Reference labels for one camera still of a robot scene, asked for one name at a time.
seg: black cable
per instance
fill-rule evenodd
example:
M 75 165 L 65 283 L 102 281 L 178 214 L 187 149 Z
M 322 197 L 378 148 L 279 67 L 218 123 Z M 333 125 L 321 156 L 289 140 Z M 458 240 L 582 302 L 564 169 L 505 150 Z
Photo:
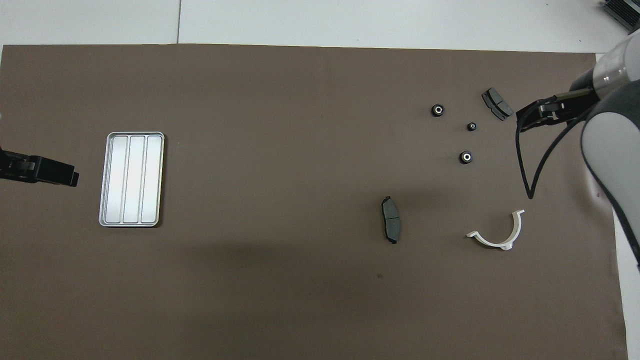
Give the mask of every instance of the black cable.
M 524 170 L 524 164 L 522 163 L 522 152 L 520 151 L 520 130 L 522 130 L 522 126 L 524 124 L 524 120 L 531 114 L 532 111 L 537 109 L 537 106 L 532 106 L 529 110 L 527 110 L 521 117 L 518 119 L 516 123 L 516 153 L 518 154 L 518 164 L 520 165 L 520 174 L 522 175 L 522 182 L 524 183 L 525 191 L 527 192 L 527 196 L 530 199 L 533 199 L 533 195 L 536 192 L 536 186 L 538 185 L 538 178 L 540 177 L 540 173 L 542 172 L 542 168 L 545 166 L 547 159 L 551 155 L 551 152 L 556 148 L 556 145 L 564 138 L 565 135 L 571 131 L 579 122 L 585 120 L 589 112 L 593 106 L 589 107 L 587 110 L 583 111 L 580 115 L 568 120 L 568 124 L 566 128 L 564 128 L 556 137 L 556 139 L 549 145 L 547 151 L 542 156 L 540 163 L 538 163 L 538 168 L 536 169 L 536 173 L 533 175 L 533 181 L 531 182 L 531 187 L 529 186 L 529 182 L 527 180 L 527 174 Z

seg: white floor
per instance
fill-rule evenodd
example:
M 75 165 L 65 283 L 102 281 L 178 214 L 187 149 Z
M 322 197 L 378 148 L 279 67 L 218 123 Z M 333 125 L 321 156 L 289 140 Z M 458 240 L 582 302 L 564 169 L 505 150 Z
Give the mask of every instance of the white floor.
M 0 45 L 180 42 L 605 53 L 627 32 L 598 3 L 0 0 Z M 640 272 L 617 221 L 616 246 L 629 359 L 640 360 Z

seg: brown mat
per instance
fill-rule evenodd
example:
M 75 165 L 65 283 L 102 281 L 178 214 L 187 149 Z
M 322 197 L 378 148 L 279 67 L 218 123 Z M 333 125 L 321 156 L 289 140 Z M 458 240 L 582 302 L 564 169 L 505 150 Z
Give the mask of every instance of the brown mat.
M 0 180 L 1 359 L 623 359 L 611 209 L 579 129 L 527 199 L 514 108 L 592 54 L 5 46 L 0 143 L 79 186 Z M 440 102 L 446 114 L 434 118 Z M 466 130 L 468 122 L 478 130 Z M 98 224 L 112 131 L 167 138 L 162 222 Z M 530 176 L 559 127 L 522 137 Z M 470 150 L 474 162 L 458 163 Z M 400 211 L 384 238 L 380 202 Z M 503 240 L 525 209 L 509 251 Z

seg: black ribbed object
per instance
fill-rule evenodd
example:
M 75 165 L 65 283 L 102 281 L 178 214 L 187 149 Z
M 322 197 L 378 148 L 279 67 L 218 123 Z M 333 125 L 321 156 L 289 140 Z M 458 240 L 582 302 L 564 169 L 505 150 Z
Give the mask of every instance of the black ribbed object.
M 606 0 L 602 6 L 630 33 L 640 28 L 640 0 Z

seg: metal tray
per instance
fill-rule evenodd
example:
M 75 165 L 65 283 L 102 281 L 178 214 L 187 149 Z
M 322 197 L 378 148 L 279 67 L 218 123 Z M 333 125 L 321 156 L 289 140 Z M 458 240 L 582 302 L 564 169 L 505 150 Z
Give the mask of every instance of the metal tray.
M 107 136 L 100 225 L 150 227 L 158 223 L 163 157 L 164 134 L 159 131 Z

